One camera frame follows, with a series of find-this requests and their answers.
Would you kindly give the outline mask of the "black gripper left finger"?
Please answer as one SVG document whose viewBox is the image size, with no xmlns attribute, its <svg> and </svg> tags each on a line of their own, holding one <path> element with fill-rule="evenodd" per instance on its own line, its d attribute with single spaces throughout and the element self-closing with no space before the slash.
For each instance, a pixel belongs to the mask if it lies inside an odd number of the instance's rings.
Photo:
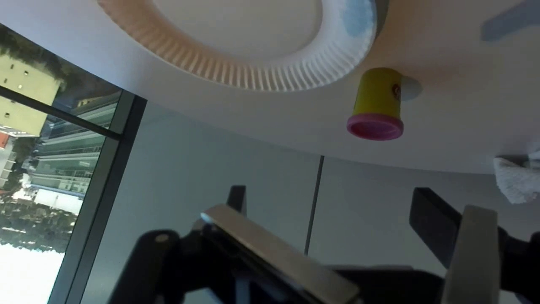
<svg viewBox="0 0 540 304">
<path fill-rule="evenodd" d="M 222 304 L 360 304 L 359 287 L 244 216 L 246 188 L 192 230 L 143 233 L 106 304 L 181 304 L 208 291 Z"/>
</svg>

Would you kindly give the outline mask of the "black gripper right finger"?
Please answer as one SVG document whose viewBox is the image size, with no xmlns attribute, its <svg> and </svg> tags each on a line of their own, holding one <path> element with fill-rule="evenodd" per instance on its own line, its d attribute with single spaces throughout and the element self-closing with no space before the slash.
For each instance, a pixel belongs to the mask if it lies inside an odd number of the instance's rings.
<svg viewBox="0 0 540 304">
<path fill-rule="evenodd" d="M 430 188 L 414 188 L 408 223 L 446 269 L 440 304 L 497 304 L 512 292 L 521 304 L 540 304 L 540 233 L 511 237 L 497 213 L 465 206 L 455 211 Z"/>
</svg>

